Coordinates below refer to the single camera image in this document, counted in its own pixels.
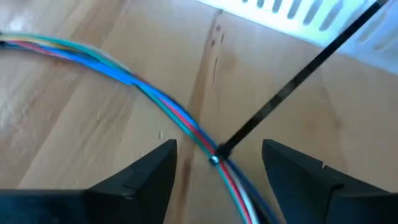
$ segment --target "white object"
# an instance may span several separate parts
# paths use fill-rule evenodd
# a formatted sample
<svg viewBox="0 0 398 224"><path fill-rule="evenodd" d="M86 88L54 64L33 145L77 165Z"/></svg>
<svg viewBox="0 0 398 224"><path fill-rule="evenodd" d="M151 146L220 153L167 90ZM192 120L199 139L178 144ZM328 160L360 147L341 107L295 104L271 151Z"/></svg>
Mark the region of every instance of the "white object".
<svg viewBox="0 0 398 224"><path fill-rule="evenodd" d="M197 0L326 47L375 0ZM389 0L339 52L398 75L398 0Z"/></svg>

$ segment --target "wood grain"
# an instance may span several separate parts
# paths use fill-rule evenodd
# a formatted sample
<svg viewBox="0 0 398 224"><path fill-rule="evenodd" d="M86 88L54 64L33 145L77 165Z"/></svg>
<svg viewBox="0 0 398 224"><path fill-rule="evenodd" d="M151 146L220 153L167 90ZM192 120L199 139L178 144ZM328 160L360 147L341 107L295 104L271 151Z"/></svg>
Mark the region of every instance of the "wood grain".
<svg viewBox="0 0 398 224"><path fill-rule="evenodd" d="M172 95L225 141L320 49L194 0L0 0L0 29L94 45ZM166 139L178 165L166 223L241 223L201 151L144 95L69 62L0 51L0 187L79 189ZM398 191L398 78L334 55L238 145L233 159L283 220L266 138Z"/></svg>

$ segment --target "red wire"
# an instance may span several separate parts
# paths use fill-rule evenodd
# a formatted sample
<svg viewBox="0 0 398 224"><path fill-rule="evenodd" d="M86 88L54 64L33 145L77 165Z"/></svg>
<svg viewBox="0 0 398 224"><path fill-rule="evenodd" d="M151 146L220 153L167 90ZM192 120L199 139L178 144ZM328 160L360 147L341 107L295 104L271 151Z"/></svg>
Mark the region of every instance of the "red wire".
<svg viewBox="0 0 398 224"><path fill-rule="evenodd" d="M175 110L173 106L171 106L164 100L161 100L161 101L168 107L169 110L171 110L173 112L174 115L176 115L188 127L189 130L191 130L195 134L196 137L199 138L199 140L205 145L205 147L210 151L211 154L215 153L215 150L210 146L208 141L177 110ZM242 195L240 194L235 182L233 181L231 174L228 172L224 163L220 162L220 167L221 167L221 170L223 171L228 183L232 186L232 190L233 190L234 194L237 195L238 202L241 205L241 207L243 208L243 213L244 213L245 219L248 220L248 223L251 224L252 222L251 222L251 218L250 218L248 209L246 208L246 206L244 206Z"/></svg>
<svg viewBox="0 0 398 224"><path fill-rule="evenodd" d="M60 57L60 58L65 58L64 56L61 56L59 54L56 54L56 53L53 53L51 51L45 50L45 49L43 49L41 47L38 47L38 46L36 46L34 44L30 44L29 42L18 41L18 40L7 41L7 42L12 43L12 44L16 44L16 45L20 45L21 47L25 47L27 49L31 49L31 50L37 51L39 53L42 53L42 54L52 55L52 56L56 56L56 57Z"/></svg>
<svg viewBox="0 0 398 224"><path fill-rule="evenodd" d="M10 42L12 44L20 45L21 47L25 47L27 49L31 49L31 50L40 52L42 54L53 55L56 57L64 58L59 54L55 54L51 51L42 49L42 48L40 48L34 44L30 44L28 42L24 42L24 41L8 41L8 42ZM205 147L209 150L209 152L211 154L215 153L215 150L210 146L209 142L177 110L175 110L173 106L171 106L164 100L162 100L162 102L188 127L189 130L191 130L195 134L195 136L205 145ZM220 162L220 167L221 167L221 170L223 171L228 183L232 186L232 190L233 190L234 194L237 195L238 202L239 202L240 206L243 208L243 213L244 213L245 219L248 221L249 224L251 224L251 219L250 219L248 209L244 205L242 195L239 193L239 190L238 190L235 182L233 181L230 173L228 172L227 168L225 167L225 164Z"/></svg>

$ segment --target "wire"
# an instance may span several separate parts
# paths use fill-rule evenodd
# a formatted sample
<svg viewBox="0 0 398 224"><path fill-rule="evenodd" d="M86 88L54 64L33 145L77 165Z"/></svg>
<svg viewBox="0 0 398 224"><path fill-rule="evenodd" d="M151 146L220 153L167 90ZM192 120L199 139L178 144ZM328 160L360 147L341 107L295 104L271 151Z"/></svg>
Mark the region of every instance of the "wire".
<svg viewBox="0 0 398 224"><path fill-rule="evenodd" d="M17 49L29 49L42 54L51 55L72 62L82 64L88 68L101 72L126 85L135 85L143 94L148 96L177 126L181 128L208 156L216 152L217 144L207 133L202 130L192 116L175 100L156 89L145 80L132 74L120 63L114 62L102 53L85 47L84 45L58 40L37 35L0 35L0 42L5 42L5 47ZM251 205L251 201L240 183L242 179L239 172L234 171L228 161L221 161L216 165L220 176L226 183L238 210L247 224L257 224L257 216Z"/></svg>
<svg viewBox="0 0 398 224"><path fill-rule="evenodd" d="M248 213L250 215L250 219L251 219L252 223L253 224L259 224L259 220L257 218L256 211L254 210L253 204L251 203L249 196L245 192L240 180L234 174L234 171L230 167L228 167L228 170L229 170L229 173L231 174L232 178L234 179L234 181L236 183L236 186L237 186L237 188L239 190L239 193L242 195L244 203L246 204L246 208L248 208Z"/></svg>
<svg viewBox="0 0 398 224"><path fill-rule="evenodd" d="M252 197L254 197L255 201L259 205L260 209L266 214L266 217L269 219L271 223L278 223L278 218L276 217L275 213L272 211L270 206L262 199L260 193L256 190L250 180L243 174L243 172L239 169L237 165L230 159L226 160L227 165L235 172L235 174L241 179L241 182L246 187Z"/></svg>

